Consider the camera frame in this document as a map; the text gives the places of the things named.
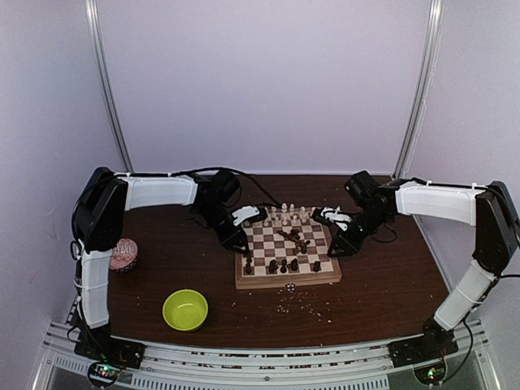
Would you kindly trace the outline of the dark queen piece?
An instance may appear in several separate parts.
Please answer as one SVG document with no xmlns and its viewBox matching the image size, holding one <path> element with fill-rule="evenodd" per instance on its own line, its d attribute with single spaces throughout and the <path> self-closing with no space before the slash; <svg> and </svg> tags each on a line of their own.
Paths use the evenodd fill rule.
<svg viewBox="0 0 520 390">
<path fill-rule="evenodd" d="M 269 265 L 268 265 L 268 268 L 267 268 L 267 271 L 268 271 L 268 274 L 269 275 L 275 275 L 277 273 L 277 270 L 278 270 L 278 263 L 276 260 L 271 260 Z"/>
</svg>

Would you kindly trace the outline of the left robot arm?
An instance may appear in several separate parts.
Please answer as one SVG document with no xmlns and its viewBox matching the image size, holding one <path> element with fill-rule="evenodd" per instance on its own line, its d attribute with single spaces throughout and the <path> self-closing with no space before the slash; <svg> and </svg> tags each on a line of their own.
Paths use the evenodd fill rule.
<svg viewBox="0 0 520 390">
<path fill-rule="evenodd" d="M 147 228 L 160 212 L 180 211 L 215 233 L 227 250 L 247 253 L 243 223 L 267 219 L 265 205 L 232 209 L 229 202 L 242 189 L 244 172 L 205 167 L 168 173 L 116 173 L 98 167 L 71 215 L 71 256 L 79 298 L 80 340 L 100 361 L 117 352 L 108 309 L 109 265 L 126 230 Z"/>
</svg>

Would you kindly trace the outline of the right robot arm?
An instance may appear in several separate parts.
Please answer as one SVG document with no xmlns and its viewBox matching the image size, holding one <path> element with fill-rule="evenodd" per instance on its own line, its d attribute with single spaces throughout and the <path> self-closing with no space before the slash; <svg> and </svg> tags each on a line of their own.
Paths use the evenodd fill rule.
<svg viewBox="0 0 520 390">
<path fill-rule="evenodd" d="M 378 184 L 367 172 L 354 174 L 344 186 L 359 207 L 357 213 L 323 207 L 313 212 L 314 221 L 338 232 L 328 256 L 357 254 L 368 236 L 397 215 L 427 216 L 465 223 L 475 229 L 475 247 L 466 273 L 435 313 L 425 322 L 417 340 L 422 358 L 434 358 L 453 337 L 453 329 L 498 283 L 519 248 L 519 217 L 507 186 L 438 184 L 430 180 L 395 179 Z"/>
</svg>

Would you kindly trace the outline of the pile of dark chess pieces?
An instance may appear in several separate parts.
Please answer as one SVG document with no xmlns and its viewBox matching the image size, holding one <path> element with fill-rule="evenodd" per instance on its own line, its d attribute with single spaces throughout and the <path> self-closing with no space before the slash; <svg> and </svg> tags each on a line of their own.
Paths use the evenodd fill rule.
<svg viewBox="0 0 520 390">
<path fill-rule="evenodd" d="M 296 228 L 292 228 L 290 232 L 278 230 L 277 233 L 286 241 L 290 241 L 294 244 L 294 248 L 292 249 L 293 254 L 307 254 L 307 248 L 310 244 L 310 240 L 304 240 L 300 238 L 300 232 Z"/>
</svg>

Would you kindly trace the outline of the wooden chess board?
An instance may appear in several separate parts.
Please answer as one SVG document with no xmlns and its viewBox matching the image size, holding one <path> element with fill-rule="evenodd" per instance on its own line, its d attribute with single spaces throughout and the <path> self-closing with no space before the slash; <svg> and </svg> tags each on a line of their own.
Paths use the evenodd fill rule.
<svg viewBox="0 0 520 390">
<path fill-rule="evenodd" d="M 334 284 L 342 279 L 338 260 L 327 256 L 332 240 L 327 226 L 314 221 L 310 226 L 274 227 L 265 219 L 256 223 L 244 222 L 242 227 L 248 238 L 248 254 L 252 256 L 250 265 L 253 272 L 251 275 L 244 273 L 248 254 L 238 253 L 235 256 L 235 286 L 237 289 L 282 288 L 284 286 L 294 288 L 296 285 Z M 300 232 L 300 238 L 310 240 L 307 254 L 293 254 L 294 244 L 277 233 L 278 230 L 290 232 L 292 228 L 296 228 Z M 298 260 L 298 271 L 289 269 L 289 264 L 294 258 Z M 278 263 L 275 275 L 269 275 L 267 271 L 271 260 L 276 260 Z M 288 271 L 286 273 L 280 272 L 283 260 L 287 261 Z M 315 261 L 321 262 L 320 272 L 313 272 Z"/>
</svg>

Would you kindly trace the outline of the green plastic bowl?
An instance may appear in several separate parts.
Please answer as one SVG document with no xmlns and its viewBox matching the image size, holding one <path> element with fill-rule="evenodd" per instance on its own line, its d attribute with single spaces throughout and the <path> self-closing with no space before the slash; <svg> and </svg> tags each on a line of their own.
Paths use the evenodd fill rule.
<svg viewBox="0 0 520 390">
<path fill-rule="evenodd" d="M 162 318 L 179 332 L 195 332 L 206 321 L 209 306 L 198 291 L 181 289 L 173 292 L 162 305 Z"/>
</svg>

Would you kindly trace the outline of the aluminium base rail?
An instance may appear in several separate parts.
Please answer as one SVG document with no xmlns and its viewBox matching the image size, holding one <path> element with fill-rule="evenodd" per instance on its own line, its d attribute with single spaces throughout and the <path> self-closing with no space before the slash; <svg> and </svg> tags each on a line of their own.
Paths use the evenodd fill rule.
<svg viewBox="0 0 520 390">
<path fill-rule="evenodd" d="M 455 337 L 458 352 L 408 366 L 396 366 L 388 349 L 394 341 L 295 349 L 217 349 L 140 341 L 139 369 L 127 369 L 108 389 L 505 389 L 480 321 L 469 322 L 474 337 L 461 369 L 442 386 L 418 379 L 427 367 L 445 362 L 448 376 L 469 350 L 463 326 Z M 86 374 L 90 359 L 74 354 L 77 330 L 51 322 L 37 354 L 29 389 L 95 389 Z"/>
</svg>

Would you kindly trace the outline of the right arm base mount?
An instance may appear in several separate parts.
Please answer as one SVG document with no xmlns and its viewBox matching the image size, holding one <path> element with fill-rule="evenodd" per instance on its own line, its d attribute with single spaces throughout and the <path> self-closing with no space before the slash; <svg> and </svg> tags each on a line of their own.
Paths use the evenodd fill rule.
<svg viewBox="0 0 520 390">
<path fill-rule="evenodd" d="M 448 378 L 446 357 L 458 350 L 457 342 L 451 336 L 438 341 L 434 336 L 422 335 L 393 341 L 388 345 L 393 366 L 410 366 L 414 378 L 428 387 L 441 385 Z"/>
</svg>

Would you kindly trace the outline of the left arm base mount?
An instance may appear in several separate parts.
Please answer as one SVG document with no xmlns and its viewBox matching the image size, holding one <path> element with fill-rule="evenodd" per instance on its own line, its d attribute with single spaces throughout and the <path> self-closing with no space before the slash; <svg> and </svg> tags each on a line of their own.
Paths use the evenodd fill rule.
<svg viewBox="0 0 520 390">
<path fill-rule="evenodd" d="M 108 349 L 102 350 L 93 341 L 79 340 L 74 348 L 74 353 L 93 360 L 87 368 L 87 379 L 93 386 L 106 388 L 115 384 L 124 370 L 141 367 L 145 345 L 133 341 L 111 339 Z"/>
</svg>

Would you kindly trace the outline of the right aluminium frame post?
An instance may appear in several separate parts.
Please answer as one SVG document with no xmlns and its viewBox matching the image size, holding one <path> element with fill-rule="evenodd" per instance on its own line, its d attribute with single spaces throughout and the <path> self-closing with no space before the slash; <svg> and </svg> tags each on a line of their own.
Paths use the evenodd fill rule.
<svg viewBox="0 0 520 390">
<path fill-rule="evenodd" d="M 443 12 L 444 1 L 431 0 L 429 2 L 429 13 L 422 48 L 422 59 L 419 65 L 418 79 L 405 128 L 405 135 L 401 143 L 401 149 L 392 175 L 394 178 L 404 178 L 406 176 L 410 169 L 410 164 L 417 146 L 419 133 L 427 109 L 427 93 L 431 85 L 436 65 Z"/>
</svg>

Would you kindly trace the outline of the aluminium frame post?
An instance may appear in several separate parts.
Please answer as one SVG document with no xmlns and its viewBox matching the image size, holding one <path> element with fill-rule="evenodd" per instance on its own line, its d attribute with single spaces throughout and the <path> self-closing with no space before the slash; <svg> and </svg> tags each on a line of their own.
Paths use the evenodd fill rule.
<svg viewBox="0 0 520 390">
<path fill-rule="evenodd" d="M 116 149 L 118 150 L 119 156 L 122 160 L 124 170 L 133 173 L 134 168 L 119 120 L 115 96 L 111 85 L 109 67 L 106 61 L 106 53 L 104 50 L 102 29 L 98 13 L 98 2 L 96 0 L 85 0 L 84 5 L 110 129 L 115 138 Z"/>
<path fill-rule="evenodd" d="M 406 176 L 410 169 L 410 164 L 417 146 L 419 133 L 427 109 L 427 93 L 431 85 L 436 65 L 443 12 L 444 1 L 431 0 L 429 2 L 429 13 L 422 48 L 422 59 L 419 65 L 418 79 L 405 128 L 405 135 L 401 143 L 401 149 L 392 175 L 394 178 L 404 178 Z"/>
</svg>

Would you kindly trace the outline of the left aluminium frame post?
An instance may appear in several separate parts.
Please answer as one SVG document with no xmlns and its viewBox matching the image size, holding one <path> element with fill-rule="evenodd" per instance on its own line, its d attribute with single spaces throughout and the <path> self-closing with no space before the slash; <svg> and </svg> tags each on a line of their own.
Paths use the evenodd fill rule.
<svg viewBox="0 0 520 390">
<path fill-rule="evenodd" d="M 134 168 L 119 120 L 115 96 L 111 85 L 109 67 L 106 61 L 106 53 L 104 50 L 102 29 L 98 13 L 98 2 L 96 0 L 85 0 L 84 5 L 110 129 L 115 138 L 116 149 L 118 150 L 119 156 L 122 160 L 124 170 L 133 173 Z"/>
</svg>

